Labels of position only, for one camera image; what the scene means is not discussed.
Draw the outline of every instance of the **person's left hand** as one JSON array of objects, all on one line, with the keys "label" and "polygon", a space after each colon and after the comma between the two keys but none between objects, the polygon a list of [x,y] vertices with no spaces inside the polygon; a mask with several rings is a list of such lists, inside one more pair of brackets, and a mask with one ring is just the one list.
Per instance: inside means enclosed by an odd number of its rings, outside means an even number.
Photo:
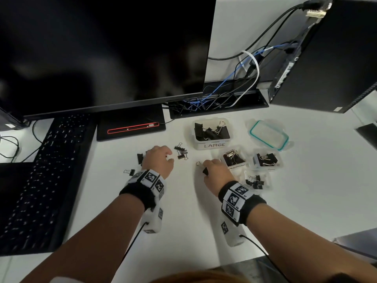
[{"label": "person's left hand", "polygon": [[174,167],[174,159],[167,160],[166,156],[172,154],[172,150],[167,146],[154,146],[147,151],[141,168],[143,170],[151,169],[158,172],[164,179],[166,179]]}]

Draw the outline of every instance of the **black keyboard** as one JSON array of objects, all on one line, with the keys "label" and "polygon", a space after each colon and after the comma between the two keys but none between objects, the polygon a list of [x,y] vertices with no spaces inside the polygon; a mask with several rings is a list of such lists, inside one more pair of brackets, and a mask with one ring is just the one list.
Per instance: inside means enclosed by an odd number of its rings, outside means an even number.
[{"label": "black keyboard", "polygon": [[54,119],[0,227],[0,256],[53,252],[63,243],[95,128],[88,114]]}]

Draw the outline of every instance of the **hand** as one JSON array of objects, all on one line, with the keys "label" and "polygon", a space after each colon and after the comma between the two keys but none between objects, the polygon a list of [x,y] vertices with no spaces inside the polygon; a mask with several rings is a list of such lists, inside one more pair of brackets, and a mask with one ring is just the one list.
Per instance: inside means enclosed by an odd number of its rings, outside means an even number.
[{"label": "hand", "polygon": [[158,172],[164,179],[166,179],[174,167],[174,159],[167,160],[166,156],[172,154],[172,150],[167,146],[154,146],[147,151],[141,168],[143,170],[151,169]]},{"label": "hand", "polygon": [[217,197],[225,184],[236,180],[228,167],[218,159],[213,159],[212,161],[205,160],[203,165],[208,170],[208,176],[204,177],[204,183]]}]

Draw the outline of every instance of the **black monitor screen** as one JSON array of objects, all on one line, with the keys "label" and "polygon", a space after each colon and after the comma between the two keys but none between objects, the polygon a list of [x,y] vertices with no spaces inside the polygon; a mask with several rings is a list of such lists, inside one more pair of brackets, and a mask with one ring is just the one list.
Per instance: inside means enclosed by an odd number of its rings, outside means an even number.
[{"label": "black monitor screen", "polygon": [[216,0],[0,0],[0,101],[102,111],[203,89]]}]

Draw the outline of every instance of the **clear plastic box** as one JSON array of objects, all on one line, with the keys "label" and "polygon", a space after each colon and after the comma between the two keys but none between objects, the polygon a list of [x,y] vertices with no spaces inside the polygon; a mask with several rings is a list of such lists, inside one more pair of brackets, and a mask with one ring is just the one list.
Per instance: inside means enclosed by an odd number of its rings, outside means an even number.
[{"label": "clear plastic box", "polygon": [[[221,121],[226,124],[229,133],[229,139],[220,139],[220,140],[208,140],[208,141],[199,141],[195,137],[195,123],[203,124],[204,128],[211,128],[215,130],[217,126],[221,125]],[[192,132],[194,135],[194,147],[196,150],[207,150],[207,149],[220,149],[227,147],[232,140],[233,130],[232,126],[229,123],[228,119],[225,118],[212,118],[212,119],[198,119],[192,123]]]},{"label": "clear plastic box", "polygon": [[[262,185],[262,189],[254,189],[253,186],[250,186],[246,183],[246,180],[249,180],[251,182],[255,181],[256,178],[254,177],[256,176],[260,176],[260,180],[264,182],[264,184]],[[243,175],[240,177],[240,182],[255,192],[272,190],[271,176],[269,172],[246,169],[243,172]]]},{"label": "clear plastic box", "polygon": [[[228,166],[227,162],[225,161],[224,154],[231,151],[231,150],[236,150],[238,156],[241,157],[241,159],[243,159],[244,162]],[[241,145],[236,145],[236,146],[227,147],[225,149],[221,149],[220,153],[218,155],[218,159],[220,159],[220,161],[222,161],[229,169],[242,167],[242,166],[246,166],[247,164],[249,164],[247,154],[245,153],[245,149]]]},{"label": "clear plastic box", "polygon": [[[257,154],[260,154],[261,156],[265,156],[267,154],[273,153],[277,159],[277,163],[275,166],[261,166],[258,160]],[[277,150],[274,149],[265,149],[265,148],[260,148],[260,149],[254,149],[253,150],[253,159],[250,161],[250,167],[253,170],[261,170],[261,171],[275,171],[277,169],[282,168],[283,165],[283,160],[280,157],[280,153]]]},{"label": "clear plastic box", "polygon": [[249,134],[268,147],[278,151],[283,150],[289,140],[288,135],[283,130],[263,120],[257,121],[250,129]]}]

